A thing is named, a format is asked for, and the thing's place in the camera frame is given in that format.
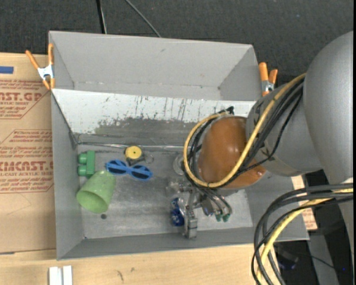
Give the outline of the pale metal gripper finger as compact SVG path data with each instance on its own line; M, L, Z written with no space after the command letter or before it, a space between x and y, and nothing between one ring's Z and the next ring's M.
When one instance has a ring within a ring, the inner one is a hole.
M192 190L192 185L187 182L170 182L166 187L166 196L173 197L174 195L187 194Z
M186 238L196 238L198 231L198 219L193 211L185 211L184 215L184 236Z

